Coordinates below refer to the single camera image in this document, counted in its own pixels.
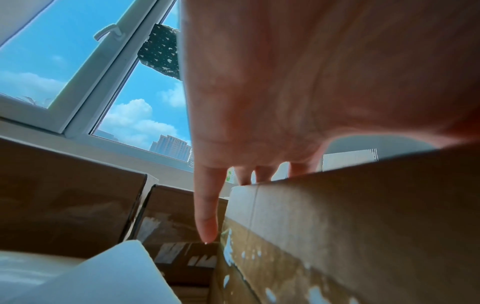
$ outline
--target glass pane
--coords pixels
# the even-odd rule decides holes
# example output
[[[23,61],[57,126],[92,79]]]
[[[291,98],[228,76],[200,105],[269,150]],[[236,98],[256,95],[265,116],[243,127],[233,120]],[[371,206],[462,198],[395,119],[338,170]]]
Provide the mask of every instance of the glass pane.
[[[47,108],[134,0],[56,0],[0,48],[0,94]]]
[[[178,14],[163,24],[177,29]],[[93,134],[194,166],[182,82],[140,62]]]

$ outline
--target dark green polka dot cloth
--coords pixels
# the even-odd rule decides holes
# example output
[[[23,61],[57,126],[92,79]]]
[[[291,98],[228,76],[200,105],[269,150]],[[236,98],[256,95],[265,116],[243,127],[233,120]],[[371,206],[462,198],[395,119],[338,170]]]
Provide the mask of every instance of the dark green polka dot cloth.
[[[143,65],[164,75],[180,80],[177,34],[179,30],[164,25],[154,25],[148,40],[138,51]]]

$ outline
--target finger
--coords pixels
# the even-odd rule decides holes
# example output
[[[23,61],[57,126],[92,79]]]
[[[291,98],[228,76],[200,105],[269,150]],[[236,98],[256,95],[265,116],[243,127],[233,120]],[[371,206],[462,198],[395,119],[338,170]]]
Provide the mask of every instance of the finger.
[[[294,177],[316,172],[319,161],[319,159],[316,159],[304,163],[290,163],[288,177]]]
[[[218,233],[217,206],[227,177],[227,168],[209,168],[195,164],[193,170],[193,201],[195,223],[202,241],[215,241]]]
[[[257,166],[255,168],[256,182],[262,183],[272,180],[272,176],[279,169],[278,166]]]
[[[240,186],[252,184],[252,172],[255,170],[253,166],[235,167],[235,175]]]

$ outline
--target brown cardboard box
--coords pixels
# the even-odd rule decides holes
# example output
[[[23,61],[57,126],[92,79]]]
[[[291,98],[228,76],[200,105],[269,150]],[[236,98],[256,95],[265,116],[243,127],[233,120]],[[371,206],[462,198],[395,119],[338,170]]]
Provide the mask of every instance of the brown cardboard box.
[[[157,181],[0,139],[0,249],[97,255],[123,241]]]
[[[236,187],[209,303],[480,299],[480,145]]]
[[[228,201],[218,200],[222,225]],[[217,262],[218,240],[205,245],[195,226],[193,192],[155,185],[135,228],[169,284],[208,286]]]

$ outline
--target human hand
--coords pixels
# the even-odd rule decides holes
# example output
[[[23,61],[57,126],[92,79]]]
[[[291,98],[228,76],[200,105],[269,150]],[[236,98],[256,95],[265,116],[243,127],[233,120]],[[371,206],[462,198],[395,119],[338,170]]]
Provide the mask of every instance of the human hand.
[[[467,0],[183,0],[202,240],[217,236],[229,167],[241,184],[253,170],[270,180],[285,161],[290,176],[313,172],[328,143],[351,134],[455,143],[455,125],[477,121],[479,11]]]

